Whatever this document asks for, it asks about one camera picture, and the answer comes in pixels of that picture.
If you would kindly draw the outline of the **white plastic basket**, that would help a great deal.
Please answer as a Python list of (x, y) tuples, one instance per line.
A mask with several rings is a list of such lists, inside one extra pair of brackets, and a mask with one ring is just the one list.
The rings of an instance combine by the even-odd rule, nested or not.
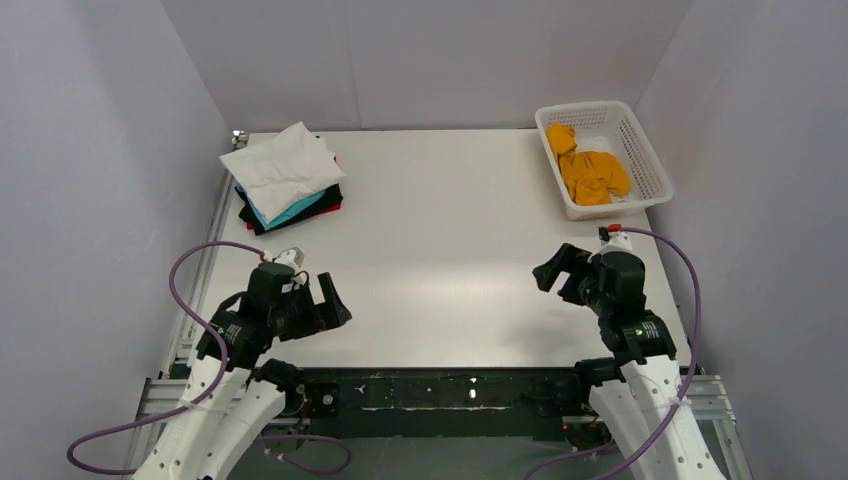
[(543, 107), (535, 121), (569, 219), (634, 214), (672, 199), (671, 181), (628, 105)]

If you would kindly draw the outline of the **yellow t shirt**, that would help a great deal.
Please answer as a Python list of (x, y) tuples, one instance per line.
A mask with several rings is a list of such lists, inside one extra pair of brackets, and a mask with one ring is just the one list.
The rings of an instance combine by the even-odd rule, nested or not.
[(578, 206), (598, 206), (624, 197), (632, 190), (630, 178), (617, 157), (607, 152), (578, 152), (572, 126), (551, 124), (546, 137), (571, 201)]

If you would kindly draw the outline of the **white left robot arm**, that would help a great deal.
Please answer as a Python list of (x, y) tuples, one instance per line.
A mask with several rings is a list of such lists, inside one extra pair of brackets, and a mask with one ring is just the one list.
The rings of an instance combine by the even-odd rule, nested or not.
[(262, 262), (245, 290), (219, 304), (196, 346), (178, 412), (166, 424), (135, 479), (224, 479), (289, 404), (302, 416), (311, 400), (302, 369), (261, 357), (274, 341), (306, 338), (351, 320), (330, 273), (317, 277), (293, 261)]

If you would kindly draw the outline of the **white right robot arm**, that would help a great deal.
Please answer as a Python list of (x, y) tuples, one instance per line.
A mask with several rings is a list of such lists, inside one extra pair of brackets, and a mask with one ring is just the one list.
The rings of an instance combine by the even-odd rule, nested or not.
[(559, 297), (597, 316), (611, 353), (576, 366), (589, 406), (624, 457), (605, 478), (623, 472), (636, 479), (722, 478), (686, 397), (692, 378), (681, 375), (668, 328), (646, 307), (643, 262), (621, 249), (592, 254), (564, 244), (533, 270), (542, 291), (562, 273), (568, 277)]

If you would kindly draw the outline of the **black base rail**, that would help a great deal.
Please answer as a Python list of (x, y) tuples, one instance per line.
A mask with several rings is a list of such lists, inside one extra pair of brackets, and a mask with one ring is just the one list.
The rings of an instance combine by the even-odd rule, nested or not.
[(307, 368), (267, 429), (343, 439), (522, 437), (611, 439), (574, 368)]

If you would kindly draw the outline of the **white folded t shirt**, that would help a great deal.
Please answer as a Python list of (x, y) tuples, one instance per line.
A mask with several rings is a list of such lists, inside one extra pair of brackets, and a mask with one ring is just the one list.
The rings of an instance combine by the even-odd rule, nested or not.
[(266, 222), (346, 177), (335, 153), (302, 122), (220, 160)]

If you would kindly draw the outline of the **aluminium table frame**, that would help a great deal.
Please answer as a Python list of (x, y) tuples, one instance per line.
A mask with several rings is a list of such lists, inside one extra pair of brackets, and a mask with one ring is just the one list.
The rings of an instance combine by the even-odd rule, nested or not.
[[(229, 173), (223, 173), (216, 190), (211, 214), (206, 222), (206, 230), (202, 243), (219, 240), (222, 236), (227, 216), (229, 214), (234, 180)], [(188, 294), (185, 301), (190, 307), (199, 311), (206, 295), (206, 288), (212, 275), (217, 251), (204, 249), (193, 256), (194, 266), (191, 268), (188, 283)], [(147, 378), (142, 390), (142, 398), (138, 407), (138, 416), (142, 416), (150, 389), (156, 381), (176, 380), (178, 375), (188, 372), (188, 355), (193, 346), (195, 327), (192, 319), (177, 307), (173, 325), (169, 331), (167, 350), (159, 371), (152, 378)], [(130, 436), (124, 468), (140, 465), (150, 452), (163, 426), (148, 424), (135, 428)]]

